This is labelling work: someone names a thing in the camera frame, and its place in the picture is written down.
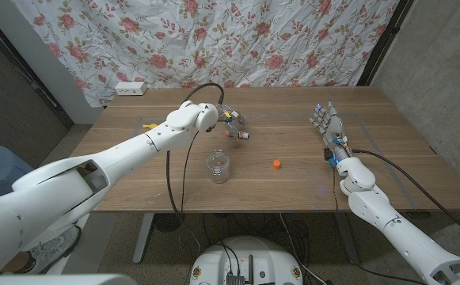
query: floral curtain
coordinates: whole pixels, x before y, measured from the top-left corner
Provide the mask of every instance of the floral curtain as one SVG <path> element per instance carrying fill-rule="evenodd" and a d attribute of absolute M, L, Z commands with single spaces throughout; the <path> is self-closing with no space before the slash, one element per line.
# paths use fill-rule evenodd
<path fill-rule="evenodd" d="M 398 0 L 12 0 L 93 107 L 149 88 L 353 86 Z"/>

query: electrical outlet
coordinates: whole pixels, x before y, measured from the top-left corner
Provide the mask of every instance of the electrical outlet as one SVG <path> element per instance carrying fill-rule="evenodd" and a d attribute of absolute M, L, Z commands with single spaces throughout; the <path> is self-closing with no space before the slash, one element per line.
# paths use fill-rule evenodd
<path fill-rule="evenodd" d="M 145 82 L 119 82 L 116 86 L 118 95 L 143 95 L 146 90 Z"/>

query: sneaker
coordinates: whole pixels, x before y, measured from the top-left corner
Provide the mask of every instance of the sneaker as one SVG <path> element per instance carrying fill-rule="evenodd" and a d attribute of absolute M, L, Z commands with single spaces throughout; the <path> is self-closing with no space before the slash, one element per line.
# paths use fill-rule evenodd
<path fill-rule="evenodd" d="M 79 226 L 73 225 L 61 235 L 51 241 L 40 243 L 29 250 L 36 260 L 31 271 L 25 274 L 44 274 L 61 257 L 67 257 L 78 244 L 82 231 Z"/>

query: wooden table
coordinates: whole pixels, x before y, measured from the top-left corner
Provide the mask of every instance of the wooden table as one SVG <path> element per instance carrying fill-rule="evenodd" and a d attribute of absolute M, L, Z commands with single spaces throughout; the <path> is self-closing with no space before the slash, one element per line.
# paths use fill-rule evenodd
<path fill-rule="evenodd" d="M 162 123 L 177 109 L 187 89 L 149 89 L 141 97 L 116 97 L 73 155 L 105 150 L 136 135 L 141 123 Z M 202 89 L 192 99 L 215 103 L 217 89 Z M 349 145 L 382 153 L 422 184 L 444 207 L 460 211 L 460 180 L 449 170 L 407 119 L 372 87 L 225 89 L 224 103 L 247 118 L 249 139 L 234 141 L 218 123 L 196 137 L 189 155 L 184 212 L 335 211 L 333 170 L 323 159 L 321 134 L 309 123 L 317 103 L 332 99 L 344 122 Z M 230 157 L 231 178 L 214 184 L 206 159 L 216 149 Z M 171 178 L 181 205 L 182 171 L 187 149 L 172 151 Z M 375 174 L 378 186 L 398 211 L 437 210 L 412 183 L 383 161 L 358 154 Z M 272 169 L 279 159 L 282 167 Z M 339 188 L 338 207 L 348 210 Z M 159 155 L 119 182 L 98 211 L 173 212 L 165 182 L 165 155 Z"/>

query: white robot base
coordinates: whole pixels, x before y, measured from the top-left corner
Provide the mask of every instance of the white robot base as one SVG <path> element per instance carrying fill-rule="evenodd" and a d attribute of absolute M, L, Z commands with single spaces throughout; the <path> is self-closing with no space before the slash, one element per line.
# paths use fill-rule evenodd
<path fill-rule="evenodd" d="M 239 276 L 237 262 L 240 266 Z M 222 244 L 215 244 L 205 250 L 192 267 L 189 284 L 244 283 L 301 285 L 303 276 L 296 259 L 282 247 L 262 237 L 237 236 L 229 237 Z"/>

